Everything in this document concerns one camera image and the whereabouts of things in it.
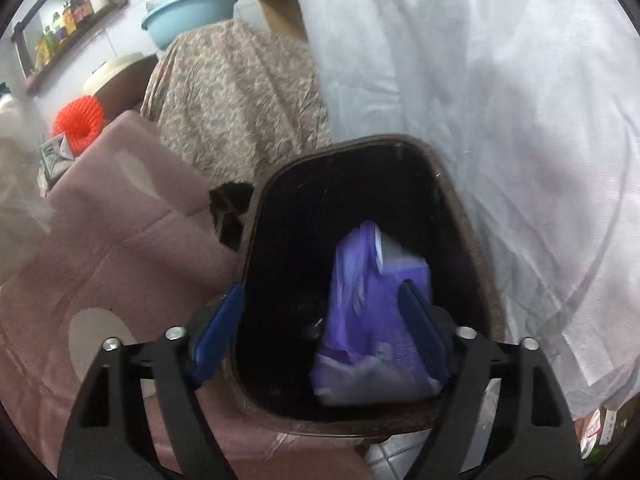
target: plastic bag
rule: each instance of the plastic bag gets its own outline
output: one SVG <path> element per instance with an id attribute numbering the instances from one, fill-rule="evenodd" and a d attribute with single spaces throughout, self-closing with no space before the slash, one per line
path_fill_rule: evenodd
<path id="1" fill-rule="evenodd" d="M 398 312 L 398 287 L 412 280 L 431 302 L 424 259 L 373 222 L 338 245 L 324 337 L 311 381 L 327 406 L 411 402 L 444 386 L 432 378 Z"/>
<path id="2" fill-rule="evenodd" d="M 40 151 L 19 104 L 0 99 L 0 285 L 31 260 L 49 233 L 53 210 L 40 197 Z"/>

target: fabric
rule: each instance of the fabric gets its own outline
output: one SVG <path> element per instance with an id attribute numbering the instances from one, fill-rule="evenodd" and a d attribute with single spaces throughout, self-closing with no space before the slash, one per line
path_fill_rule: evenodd
<path id="1" fill-rule="evenodd" d="M 38 193 L 40 150 L 20 103 L 0 98 L 0 285 L 40 250 L 53 211 Z"/>
<path id="2" fill-rule="evenodd" d="M 235 20 L 180 34 L 140 113 L 212 188 L 256 184 L 273 164 L 331 143 L 308 46 Z"/>
<path id="3" fill-rule="evenodd" d="M 146 342 L 186 323 L 227 290 L 237 258 L 213 232 L 207 181 L 135 112 L 105 129 L 47 202 L 56 213 L 42 250 L 0 288 L 0 398 L 55 473 L 66 420 L 101 342 Z M 176 468 L 153 383 L 145 381 L 143 392 L 160 460 Z M 336 478 L 354 470 L 369 477 L 344 443 L 247 423 L 220 378 L 197 394 L 241 479 L 275 478 L 254 473 L 276 456 L 291 470 L 300 466 L 285 450 L 316 450 L 307 464 L 318 469 L 335 460 Z"/>
<path id="4" fill-rule="evenodd" d="M 540 340 L 575 417 L 638 393 L 640 38 L 618 1 L 300 5 L 335 140 L 438 153 L 508 341 Z"/>

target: white cloth cover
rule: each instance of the white cloth cover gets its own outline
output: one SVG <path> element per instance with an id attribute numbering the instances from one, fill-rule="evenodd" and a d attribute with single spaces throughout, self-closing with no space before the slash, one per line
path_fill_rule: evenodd
<path id="1" fill-rule="evenodd" d="M 444 161 L 573 416 L 640 390 L 640 39 L 617 0 L 300 0 L 335 140 Z"/>

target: pink cloth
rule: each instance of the pink cloth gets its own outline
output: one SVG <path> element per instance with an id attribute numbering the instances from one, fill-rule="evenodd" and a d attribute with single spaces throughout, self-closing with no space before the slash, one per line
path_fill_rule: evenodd
<path id="1" fill-rule="evenodd" d="M 215 237 L 208 191 L 195 170 L 161 145 L 151 123 L 126 112 L 47 197 L 56 210 L 51 234 L 0 288 L 0 398 L 53 473 L 66 420 L 100 343 L 113 335 L 126 344 L 153 340 L 231 284 L 236 254 Z M 145 388 L 150 428 L 161 461 L 175 467 L 152 388 Z M 258 470 L 262 479 L 287 478 L 287 471 L 310 478 L 306 468 L 327 470 L 332 480 L 340 471 L 345 478 L 370 476 L 353 450 L 336 442 L 250 425 L 220 378 L 198 398 L 241 479 L 256 478 Z"/>

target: orange mesh bag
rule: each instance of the orange mesh bag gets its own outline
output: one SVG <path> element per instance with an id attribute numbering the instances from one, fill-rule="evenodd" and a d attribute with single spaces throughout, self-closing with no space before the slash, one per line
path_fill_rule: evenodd
<path id="1" fill-rule="evenodd" d="M 56 116 L 53 135 L 65 134 L 75 156 L 81 155 L 100 135 L 104 126 L 104 111 L 100 101 L 87 95 L 71 101 Z"/>

